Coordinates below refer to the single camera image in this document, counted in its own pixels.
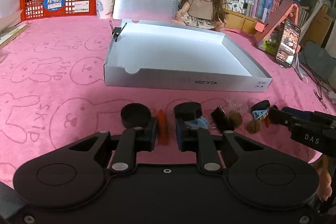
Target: red basket with books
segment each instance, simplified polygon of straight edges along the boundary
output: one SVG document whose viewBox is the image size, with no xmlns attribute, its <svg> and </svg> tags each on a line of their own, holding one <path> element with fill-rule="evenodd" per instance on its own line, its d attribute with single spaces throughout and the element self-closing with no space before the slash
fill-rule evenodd
<svg viewBox="0 0 336 224">
<path fill-rule="evenodd" d="M 96 15 L 96 0 L 20 0 L 21 20 Z"/>
</svg>

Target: blue round sticker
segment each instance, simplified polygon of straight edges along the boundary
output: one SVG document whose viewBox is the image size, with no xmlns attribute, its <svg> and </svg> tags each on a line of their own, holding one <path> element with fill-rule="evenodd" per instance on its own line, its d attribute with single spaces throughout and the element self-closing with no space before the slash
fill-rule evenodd
<svg viewBox="0 0 336 224">
<path fill-rule="evenodd" d="M 57 11 L 65 4 L 65 0 L 44 0 L 43 7 L 48 11 Z"/>
</svg>

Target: smartphone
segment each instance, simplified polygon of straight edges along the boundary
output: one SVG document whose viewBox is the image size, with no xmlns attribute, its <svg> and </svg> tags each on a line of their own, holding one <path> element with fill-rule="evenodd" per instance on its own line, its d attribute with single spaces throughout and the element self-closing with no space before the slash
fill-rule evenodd
<svg viewBox="0 0 336 224">
<path fill-rule="evenodd" d="M 280 45 L 276 55 L 276 60 L 280 65 L 286 68 L 290 68 L 292 66 L 300 33 L 301 30 L 298 26 L 289 20 L 285 21 Z"/>
</svg>

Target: doll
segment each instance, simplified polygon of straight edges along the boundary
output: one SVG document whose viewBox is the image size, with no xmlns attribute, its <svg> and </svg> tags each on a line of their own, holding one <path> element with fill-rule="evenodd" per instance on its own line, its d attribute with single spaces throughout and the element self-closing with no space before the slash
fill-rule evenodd
<svg viewBox="0 0 336 224">
<path fill-rule="evenodd" d="M 216 31 L 225 26 L 225 0 L 182 0 L 181 5 L 174 24 Z"/>
</svg>

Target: brown ball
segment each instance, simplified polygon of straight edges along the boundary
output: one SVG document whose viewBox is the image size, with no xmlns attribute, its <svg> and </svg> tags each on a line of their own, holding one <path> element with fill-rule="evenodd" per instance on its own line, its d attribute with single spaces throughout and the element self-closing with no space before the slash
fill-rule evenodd
<svg viewBox="0 0 336 224">
<path fill-rule="evenodd" d="M 259 120 L 252 120 L 247 124 L 246 130 L 251 134 L 255 134 L 260 131 L 260 127 L 261 122 Z"/>
<path fill-rule="evenodd" d="M 243 123 L 243 118 L 238 111 L 231 110 L 227 115 L 227 117 L 229 121 L 232 123 L 234 128 L 241 126 L 241 124 Z"/>
</svg>

